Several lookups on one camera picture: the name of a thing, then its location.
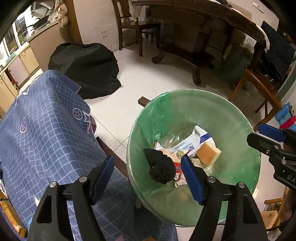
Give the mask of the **yellow snack packet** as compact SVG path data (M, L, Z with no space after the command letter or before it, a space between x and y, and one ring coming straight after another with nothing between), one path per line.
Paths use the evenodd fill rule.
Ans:
M15 209L13 208L11 202L8 200L8 198L2 191L1 191L1 210L3 211L6 218L8 219L9 224L12 225L12 227L18 233L18 235L22 238L26 238L28 234L26 227L23 225Z

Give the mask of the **tan sponge block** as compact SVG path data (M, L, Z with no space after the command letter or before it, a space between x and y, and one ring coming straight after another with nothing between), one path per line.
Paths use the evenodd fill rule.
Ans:
M201 147L196 151L196 156L206 166L213 164L222 152L209 142L204 142Z

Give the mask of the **red white snack wrapper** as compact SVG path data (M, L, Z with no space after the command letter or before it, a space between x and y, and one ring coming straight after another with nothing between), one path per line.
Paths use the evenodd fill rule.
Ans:
M176 186L181 186L181 185L186 185L187 182L186 182L186 179L185 179L185 176L182 172L182 169L181 169L181 164L180 163L174 163L175 164L175 168L176 168L176 174L175 174L175 185Z

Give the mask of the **white blue wipes packet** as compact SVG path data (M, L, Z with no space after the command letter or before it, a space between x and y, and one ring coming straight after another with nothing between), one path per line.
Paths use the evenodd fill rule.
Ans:
M162 151L165 155L172 160L180 160L181 157L187 154L189 157L195 156L196 151L201 147L204 142L209 142L215 145L215 142L211 135L199 126L195 126L191 135L186 137L183 141L180 141L172 148L165 149L158 143L154 142L154 149Z

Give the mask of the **black cloth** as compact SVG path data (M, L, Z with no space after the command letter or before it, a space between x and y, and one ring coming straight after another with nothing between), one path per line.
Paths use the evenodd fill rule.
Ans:
M149 164L149 176L152 180L166 185L176 175L176 168L173 160L162 151L155 149L143 149Z

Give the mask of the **green-lined trash bin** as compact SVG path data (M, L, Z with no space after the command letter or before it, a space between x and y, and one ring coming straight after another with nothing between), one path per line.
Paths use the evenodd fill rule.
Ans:
M244 182L254 191L260 172L260 153L248 146L253 129L244 114L223 97L197 89L163 93L140 112L130 132L126 161L132 187L154 216L180 226L195 226L202 207L189 190L181 157L220 182ZM160 151L176 166L171 181L151 177L145 149Z

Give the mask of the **kitchen base cabinets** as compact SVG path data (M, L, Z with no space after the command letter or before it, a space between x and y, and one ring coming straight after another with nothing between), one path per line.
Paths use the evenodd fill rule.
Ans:
M46 71L51 55L64 42L57 21L34 33L1 70L1 116L8 111L22 88L39 70Z

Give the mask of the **blue and red bottles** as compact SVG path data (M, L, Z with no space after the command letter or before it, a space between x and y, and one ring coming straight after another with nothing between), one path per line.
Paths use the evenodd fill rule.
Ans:
M275 115L280 129L295 131L295 112L290 102L283 105L282 109Z

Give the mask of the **wooden chair near bin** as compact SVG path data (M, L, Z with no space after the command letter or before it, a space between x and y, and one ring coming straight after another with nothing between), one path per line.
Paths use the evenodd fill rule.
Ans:
M246 82L254 85L259 94L264 98L264 102L256 109L256 113L264 106L264 118L258 122L253 131L257 132L260 124L267 124L275 115L282 110L282 102L276 88L268 81L268 79L258 70L252 70L249 66L244 67L245 75L238 81L228 100L232 102L238 92L242 89Z

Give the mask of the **blue star-pattern tablecloth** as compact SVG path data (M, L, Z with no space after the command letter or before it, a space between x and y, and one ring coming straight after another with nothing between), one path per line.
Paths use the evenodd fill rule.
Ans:
M62 73L42 73L14 100L1 121L1 179L21 222L29 228L48 185L69 184L103 163L80 86ZM137 208L130 182L114 171L93 206L107 240L177 240L176 227Z

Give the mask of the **dark wooden dining table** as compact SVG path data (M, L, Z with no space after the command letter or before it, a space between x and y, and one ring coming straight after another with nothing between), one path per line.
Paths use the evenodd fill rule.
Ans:
M146 17L159 20L156 31L159 54L152 63L160 63L166 54L173 54L192 63L193 82L201 84L201 69L214 69L214 56L206 52L217 24L229 27L227 42L232 39L234 29L250 36L260 45L259 52L268 44L264 32L241 12L214 1L132 1L133 6L146 6Z

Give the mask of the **black bag on floor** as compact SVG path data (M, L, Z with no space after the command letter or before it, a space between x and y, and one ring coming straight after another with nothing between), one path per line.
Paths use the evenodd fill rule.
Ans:
M83 99L111 95L121 87L114 53L99 43L60 44L50 57L49 70L58 71L81 86Z

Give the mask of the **black wok on stove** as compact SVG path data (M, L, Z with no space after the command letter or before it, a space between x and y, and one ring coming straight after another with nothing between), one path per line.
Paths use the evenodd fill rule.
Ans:
M27 26L27 28L33 27L34 29L37 29L37 28L41 27L43 24L47 23L48 19L49 19L49 15L39 18L39 20L36 23Z

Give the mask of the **wooden chair by wall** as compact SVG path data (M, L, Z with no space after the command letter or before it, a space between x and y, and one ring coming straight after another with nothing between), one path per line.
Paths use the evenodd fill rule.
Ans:
M123 49L123 38L135 39L135 42L138 44L138 54L142 57L143 34L145 34L145 36L151 35L151 42L153 43L153 39L155 38L157 45L159 45L161 31L160 22L139 21L138 18L132 20L132 14L130 13L130 5L128 1L112 0L111 2L118 26L119 51ZM124 36L123 30L134 30L135 37Z

